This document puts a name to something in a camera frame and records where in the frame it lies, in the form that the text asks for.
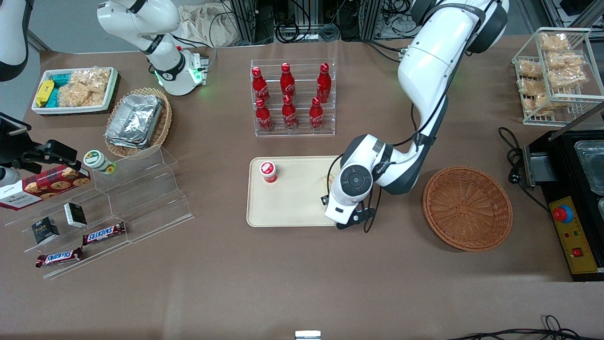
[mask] red emergency stop button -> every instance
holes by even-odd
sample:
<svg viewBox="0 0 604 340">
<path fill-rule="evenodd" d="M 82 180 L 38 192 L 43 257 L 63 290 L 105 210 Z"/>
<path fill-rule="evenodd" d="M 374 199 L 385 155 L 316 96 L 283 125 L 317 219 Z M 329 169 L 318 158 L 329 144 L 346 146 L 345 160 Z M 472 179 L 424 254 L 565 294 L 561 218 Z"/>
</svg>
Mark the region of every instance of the red emergency stop button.
<svg viewBox="0 0 604 340">
<path fill-rule="evenodd" d="M 573 256 L 574 257 L 583 256 L 583 251 L 581 250 L 581 248 L 573 248 Z"/>
<path fill-rule="evenodd" d="M 562 223 L 569 223 L 573 220 L 573 211 L 567 205 L 561 205 L 554 209 L 552 215 L 556 221 L 560 221 Z"/>
</svg>

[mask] aluminum foil container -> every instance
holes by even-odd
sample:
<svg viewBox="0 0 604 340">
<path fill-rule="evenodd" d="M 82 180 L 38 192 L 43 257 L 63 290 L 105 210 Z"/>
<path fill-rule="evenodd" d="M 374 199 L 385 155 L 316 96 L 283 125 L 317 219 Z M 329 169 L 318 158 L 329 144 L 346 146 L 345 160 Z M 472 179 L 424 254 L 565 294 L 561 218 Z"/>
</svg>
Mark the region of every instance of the aluminum foil container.
<svg viewBox="0 0 604 340">
<path fill-rule="evenodd" d="M 146 148 L 159 119 L 162 100 L 156 96 L 130 94 L 122 100 L 105 138 L 113 145 Z"/>
</svg>

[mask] white robotic arm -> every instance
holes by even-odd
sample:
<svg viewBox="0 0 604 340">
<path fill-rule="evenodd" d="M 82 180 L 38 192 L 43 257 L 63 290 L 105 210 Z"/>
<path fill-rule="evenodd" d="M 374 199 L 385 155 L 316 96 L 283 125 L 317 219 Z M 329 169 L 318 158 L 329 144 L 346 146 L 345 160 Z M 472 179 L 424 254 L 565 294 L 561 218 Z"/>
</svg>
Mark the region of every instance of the white robotic arm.
<svg viewBox="0 0 604 340">
<path fill-rule="evenodd" d="M 33 0 L 0 0 L 0 82 L 18 76 L 27 64 L 27 27 Z"/>
<path fill-rule="evenodd" d="M 172 38 L 166 36 L 180 23 L 172 1 L 106 1 L 98 5 L 97 17 L 107 33 L 128 41 L 147 55 L 159 83 L 168 93 L 182 96 L 202 83 L 199 54 L 179 51 Z"/>
<path fill-rule="evenodd" d="M 405 52 L 398 77 L 419 111 L 420 128 L 407 153 L 371 135 L 352 140 L 342 155 L 325 213 L 339 229 L 359 223 L 355 209 L 373 183 L 392 195 L 413 188 L 446 112 L 446 91 L 463 53 L 480 53 L 497 42 L 507 23 L 508 7 L 508 0 L 414 1 L 412 15 L 423 27 Z"/>
</svg>

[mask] teal package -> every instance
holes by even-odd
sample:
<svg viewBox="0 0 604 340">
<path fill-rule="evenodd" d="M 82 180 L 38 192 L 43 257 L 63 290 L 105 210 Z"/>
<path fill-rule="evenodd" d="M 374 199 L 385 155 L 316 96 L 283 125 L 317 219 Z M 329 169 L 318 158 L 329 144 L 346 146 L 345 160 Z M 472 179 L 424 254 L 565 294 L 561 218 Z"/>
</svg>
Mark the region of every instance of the teal package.
<svg viewBox="0 0 604 340">
<path fill-rule="evenodd" d="M 48 102 L 46 103 L 47 108 L 58 108 L 59 107 L 59 89 L 55 88 L 53 92 L 50 93 L 50 98 L 48 98 Z"/>
<path fill-rule="evenodd" d="M 70 73 L 54 74 L 53 82 L 56 87 L 61 87 L 63 85 L 66 85 L 69 82 L 69 78 L 71 78 Z"/>
</svg>

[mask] snickers bar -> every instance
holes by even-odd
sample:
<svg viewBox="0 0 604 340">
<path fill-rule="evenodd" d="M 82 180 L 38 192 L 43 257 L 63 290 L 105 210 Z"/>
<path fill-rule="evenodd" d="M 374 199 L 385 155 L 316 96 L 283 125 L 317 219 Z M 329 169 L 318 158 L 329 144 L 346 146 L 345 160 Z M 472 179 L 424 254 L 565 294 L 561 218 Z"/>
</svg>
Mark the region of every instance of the snickers bar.
<svg viewBox="0 0 604 340">
<path fill-rule="evenodd" d="M 96 242 L 96 241 L 101 241 L 104 240 L 107 237 L 113 237 L 119 234 L 123 234 L 126 232 L 126 228 L 124 227 L 124 223 L 118 223 L 115 226 L 111 226 L 109 228 L 105 228 L 102 230 L 99 230 L 97 232 L 93 232 L 92 234 L 89 235 L 84 235 L 82 236 L 83 240 L 82 240 L 82 246 L 85 246 L 87 244 Z"/>
<path fill-rule="evenodd" d="M 40 255 L 36 260 L 36 267 L 46 267 L 51 264 L 67 263 L 73 261 L 80 261 L 84 258 L 84 251 L 82 247 L 68 252 L 56 253 L 52 255 Z"/>
</svg>

